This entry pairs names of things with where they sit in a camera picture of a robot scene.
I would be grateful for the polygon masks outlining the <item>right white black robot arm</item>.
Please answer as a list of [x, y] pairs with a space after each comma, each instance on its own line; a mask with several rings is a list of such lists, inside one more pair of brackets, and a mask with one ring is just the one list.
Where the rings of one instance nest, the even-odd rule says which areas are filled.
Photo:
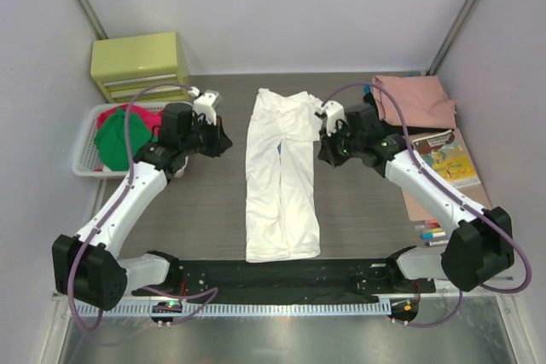
[[417, 200], [447, 234], [445, 248], [409, 247], [392, 255], [406, 280], [448, 280], [470, 292], [513, 266], [508, 213], [500, 207], [488, 210], [453, 188], [404, 137], [388, 135], [369, 104], [344, 109], [330, 101], [316, 116], [322, 122], [320, 160], [339, 167], [360, 159]]

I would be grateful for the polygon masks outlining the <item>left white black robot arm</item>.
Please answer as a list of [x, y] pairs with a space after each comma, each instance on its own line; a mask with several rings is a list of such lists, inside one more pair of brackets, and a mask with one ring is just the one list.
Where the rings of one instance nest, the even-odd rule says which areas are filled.
[[129, 232], [152, 200], [185, 166], [188, 156], [221, 156], [231, 148], [216, 113], [212, 92], [192, 103], [165, 106], [158, 135], [135, 154], [126, 177], [107, 203], [74, 236], [52, 245], [55, 288], [98, 309], [113, 309], [127, 293], [140, 289], [175, 291], [182, 282], [179, 260], [161, 251], [121, 260]]

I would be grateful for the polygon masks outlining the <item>white printed t shirt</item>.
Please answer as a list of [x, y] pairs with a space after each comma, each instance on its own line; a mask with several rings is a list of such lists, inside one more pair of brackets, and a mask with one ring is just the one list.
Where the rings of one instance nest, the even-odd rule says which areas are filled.
[[246, 260], [316, 257], [320, 227], [314, 201], [314, 144], [321, 121], [315, 96], [258, 90], [247, 129]]

